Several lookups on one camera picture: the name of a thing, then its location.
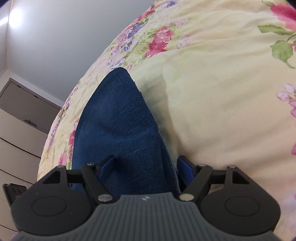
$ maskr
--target metal screw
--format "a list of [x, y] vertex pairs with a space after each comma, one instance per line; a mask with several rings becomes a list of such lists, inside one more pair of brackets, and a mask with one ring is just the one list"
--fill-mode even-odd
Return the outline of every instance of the metal screw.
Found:
[[113, 199], [113, 197], [110, 194], [101, 194], [98, 196], [98, 200], [100, 202], [109, 202]]
[[194, 196], [189, 193], [183, 193], [179, 196], [179, 198], [181, 201], [188, 202], [188, 201], [192, 201], [194, 199]]

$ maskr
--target blue denim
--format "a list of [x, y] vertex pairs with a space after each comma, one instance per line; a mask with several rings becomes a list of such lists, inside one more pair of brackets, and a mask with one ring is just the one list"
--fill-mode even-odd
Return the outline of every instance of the blue denim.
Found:
[[[97, 87], [80, 117], [72, 169], [108, 155], [116, 158], [101, 180], [114, 197], [122, 194], [179, 193], [172, 165], [157, 124], [141, 92], [123, 68], [111, 71]], [[78, 184], [73, 189], [81, 190]]]

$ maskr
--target yellow fabric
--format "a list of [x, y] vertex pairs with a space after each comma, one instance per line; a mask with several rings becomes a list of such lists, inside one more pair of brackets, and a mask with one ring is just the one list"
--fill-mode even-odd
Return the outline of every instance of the yellow fabric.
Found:
[[172, 160], [185, 155], [215, 169], [236, 164], [280, 204], [275, 234], [293, 239], [295, 117], [276, 94], [285, 99], [284, 84], [296, 85], [296, 37], [293, 22], [274, 13], [283, 4], [156, 1], [111, 43], [67, 99], [49, 133], [38, 178], [58, 164], [71, 168], [84, 106], [106, 74], [122, 66], [142, 92]]

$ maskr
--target seam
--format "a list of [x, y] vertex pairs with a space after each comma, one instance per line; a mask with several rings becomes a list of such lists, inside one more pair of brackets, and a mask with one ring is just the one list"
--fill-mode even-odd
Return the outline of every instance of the seam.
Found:
[[164, 144], [164, 141], [163, 141], [163, 139], [162, 139], [162, 137], [161, 137], [161, 135], [160, 135], [159, 130], [158, 130], [158, 134], [159, 134], [159, 137], [160, 137], [161, 143], [162, 143], [163, 146], [164, 146], [165, 152], [166, 152], [166, 154], [167, 154], [167, 156], [168, 156], [168, 160], [169, 160], [169, 163], [170, 163], [170, 167], [171, 167], [171, 169], [172, 169], [172, 171], [173, 171], [173, 173], [174, 173], [173, 176], [174, 176], [174, 180], [175, 180], [175, 189], [176, 189], [177, 193], [180, 194], [181, 191], [180, 191], [180, 189], [179, 189], [179, 186], [177, 185], [177, 179], [176, 179], [177, 172], [176, 172], [175, 168], [173, 167], [172, 161], [171, 161], [170, 156], [169, 156], [169, 154], [168, 154], [168, 150], [167, 150], [167, 148], [166, 148], [166, 146], [165, 146], [165, 144]]

